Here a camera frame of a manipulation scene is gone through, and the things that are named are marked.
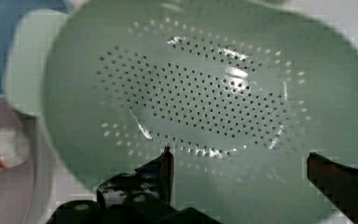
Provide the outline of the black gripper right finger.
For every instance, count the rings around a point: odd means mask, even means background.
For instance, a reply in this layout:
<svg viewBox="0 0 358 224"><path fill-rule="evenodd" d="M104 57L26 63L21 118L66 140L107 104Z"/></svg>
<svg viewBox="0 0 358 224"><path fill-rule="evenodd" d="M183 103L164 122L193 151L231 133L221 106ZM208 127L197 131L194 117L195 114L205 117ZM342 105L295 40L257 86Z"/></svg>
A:
<svg viewBox="0 0 358 224"><path fill-rule="evenodd" d="M358 169L311 152L307 179L353 224L358 224Z"/></svg>

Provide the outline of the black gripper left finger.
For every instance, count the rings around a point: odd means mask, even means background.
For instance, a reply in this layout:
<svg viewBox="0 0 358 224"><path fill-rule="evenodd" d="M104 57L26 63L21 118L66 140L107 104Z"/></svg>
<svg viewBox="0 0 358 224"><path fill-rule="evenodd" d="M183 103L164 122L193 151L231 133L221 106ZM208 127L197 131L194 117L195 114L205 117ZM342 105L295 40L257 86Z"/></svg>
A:
<svg viewBox="0 0 358 224"><path fill-rule="evenodd" d="M174 156L166 146L152 161L135 168L133 173L120 173L104 181L97 189L102 208L123 204L130 194L148 193L170 204L174 176Z"/></svg>

